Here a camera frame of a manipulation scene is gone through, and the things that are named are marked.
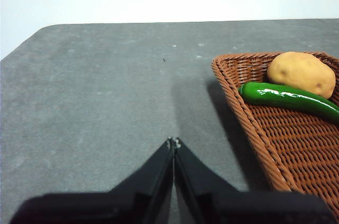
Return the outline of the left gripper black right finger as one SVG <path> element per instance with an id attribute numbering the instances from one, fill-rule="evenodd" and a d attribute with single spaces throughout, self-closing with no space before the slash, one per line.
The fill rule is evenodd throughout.
<path id="1" fill-rule="evenodd" d="M 196 223 L 336 223 L 317 196 L 297 192 L 241 192 L 174 139 L 175 185 Z"/>

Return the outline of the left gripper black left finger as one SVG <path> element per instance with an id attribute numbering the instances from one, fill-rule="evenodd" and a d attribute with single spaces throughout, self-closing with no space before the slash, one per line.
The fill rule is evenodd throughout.
<path id="1" fill-rule="evenodd" d="M 112 190 L 33 197 L 21 204 L 11 223 L 156 223 L 171 197 L 173 154 L 168 138 Z"/>

